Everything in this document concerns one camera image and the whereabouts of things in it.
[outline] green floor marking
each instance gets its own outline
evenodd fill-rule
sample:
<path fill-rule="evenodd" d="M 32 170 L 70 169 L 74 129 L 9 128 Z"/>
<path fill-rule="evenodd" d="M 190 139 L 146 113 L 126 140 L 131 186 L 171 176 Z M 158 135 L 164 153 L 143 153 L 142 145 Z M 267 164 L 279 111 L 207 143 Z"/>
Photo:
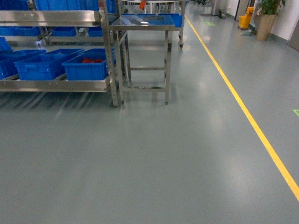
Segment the green floor marking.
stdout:
<path fill-rule="evenodd" d="M 207 24 L 208 26 L 212 26 L 212 27 L 215 26 L 215 24 L 213 22 L 205 22 L 205 24 Z"/>
<path fill-rule="evenodd" d="M 299 110 L 293 110 L 299 116 Z"/>

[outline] metal rack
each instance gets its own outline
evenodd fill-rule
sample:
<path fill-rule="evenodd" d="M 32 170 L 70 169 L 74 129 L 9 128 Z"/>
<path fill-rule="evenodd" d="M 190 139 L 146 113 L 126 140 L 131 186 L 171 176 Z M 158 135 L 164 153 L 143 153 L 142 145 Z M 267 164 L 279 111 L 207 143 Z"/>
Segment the metal rack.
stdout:
<path fill-rule="evenodd" d="M 22 81 L 18 75 L 0 80 L 0 91 L 56 91 L 56 92 L 108 92 L 112 102 L 118 106 L 116 72 L 114 68 L 108 13 L 105 0 L 98 11 L 2 11 L 0 26 L 39 26 L 39 27 L 90 27 L 102 26 L 102 40 L 105 45 L 109 76 L 103 81 L 68 81 L 65 75 L 52 81 Z"/>

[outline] plant pot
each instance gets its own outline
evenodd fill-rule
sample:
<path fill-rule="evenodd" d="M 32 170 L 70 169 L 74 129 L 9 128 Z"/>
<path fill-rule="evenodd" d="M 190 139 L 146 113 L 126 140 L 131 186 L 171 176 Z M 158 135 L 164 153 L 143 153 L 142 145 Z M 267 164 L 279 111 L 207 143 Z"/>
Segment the plant pot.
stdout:
<path fill-rule="evenodd" d="M 274 21 L 276 20 L 277 15 L 262 15 L 258 29 L 257 29 L 257 34 L 256 34 L 256 39 L 258 41 L 265 41 L 267 40 L 272 26 L 274 24 Z"/>

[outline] blue plastic crate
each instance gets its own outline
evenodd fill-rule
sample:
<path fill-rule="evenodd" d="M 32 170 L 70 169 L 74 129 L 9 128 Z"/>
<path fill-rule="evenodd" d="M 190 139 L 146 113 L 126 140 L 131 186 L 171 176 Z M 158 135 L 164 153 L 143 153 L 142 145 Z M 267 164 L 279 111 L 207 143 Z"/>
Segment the blue plastic crate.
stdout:
<path fill-rule="evenodd" d="M 103 36 L 102 27 L 90 27 L 88 29 L 89 36 Z"/>
<path fill-rule="evenodd" d="M 0 27 L 0 35 L 2 36 L 16 36 L 18 31 L 15 27 Z"/>
<path fill-rule="evenodd" d="M 116 13 L 116 2 L 114 0 L 106 0 L 107 11 L 109 13 Z M 99 4 L 97 0 L 86 0 L 86 9 L 98 11 Z"/>
<path fill-rule="evenodd" d="M 116 13 L 116 1 L 111 0 L 111 13 Z"/>
<path fill-rule="evenodd" d="M 76 29 L 74 27 L 55 27 L 52 30 L 53 36 L 76 36 Z"/>
<path fill-rule="evenodd" d="M 15 62 L 14 64 L 21 80 L 53 80 L 65 73 L 62 63 L 70 60 L 74 56 L 76 55 L 70 54 L 64 57 L 51 55 L 51 57 L 48 57 L 43 54 Z"/>
<path fill-rule="evenodd" d="M 86 10 L 86 0 L 35 0 L 37 10 Z"/>
<path fill-rule="evenodd" d="M 101 63 L 82 63 L 84 58 L 102 59 Z M 104 80 L 108 76 L 106 60 L 96 53 L 83 53 L 65 63 L 67 79 L 76 80 Z"/>
<path fill-rule="evenodd" d="M 29 10 L 28 0 L 0 0 L 1 10 Z"/>
<path fill-rule="evenodd" d="M 46 50 L 20 50 L 0 54 L 0 79 L 13 76 L 18 73 L 14 62 L 34 57 L 45 52 Z"/>
<path fill-rule="evenodd" d="M 83 51 L 84 49 L 58 49 L 44 54 L 43 57 L 45 58 L 47 57 L 49 59 L 53 58 L 53 56 L 55 56 L 56 58 L 58 57 L 62 58 L 68 55 L 72 55 L 72 57 L 76 57 Z"/>
<path fill-rule="evenodd" d="M 15 29 L 20 36 L 39 36 L 41 34 L 39 27 L 16 27 Z"/>
<path fill-rule="evenodd" d="M 171 14 L 171 13 L 164 13 L 164 14 L 159 14 L 159 15 L 171 15 L 172 20 L 175 24 L 176 27 L 182 27 L 182 19 L 183 16 L 177 13 Z"/>
<path fill-rule="evenodd" d="M 0 37 L 0 53 L 3 52 L 12 52 L 13 50 L 9 46 L 8 42 L 6 41 L 5 37 Z"/>
<path fill-rule="evenodd" d="M 89 54 L 89 53 L 97 54 L 100 59 L 106 59 L 105 48 L 93 48 L 93 49 L 83 52 L 82 54 L 84 55 L 84 54 Z M 112 48 L 112 57 L 113 57 L 114 64 L 116 64 L 116 55 L 115 55 L 114 48 Z"/>

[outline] potted plant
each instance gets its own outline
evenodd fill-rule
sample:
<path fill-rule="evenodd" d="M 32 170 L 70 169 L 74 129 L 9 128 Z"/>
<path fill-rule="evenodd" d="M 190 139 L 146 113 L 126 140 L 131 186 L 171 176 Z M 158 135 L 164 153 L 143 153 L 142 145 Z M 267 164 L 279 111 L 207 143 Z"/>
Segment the potted plant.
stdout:
<path fill-rule="evenodd" d="M 256 10 L 260 13 L 261 19 L 257 29 L 256 39 L 258 41 L 267 40 L 274 21 L 279 13 L 281 4 L 285 6 L 285 0 L 261 0 Z"/>

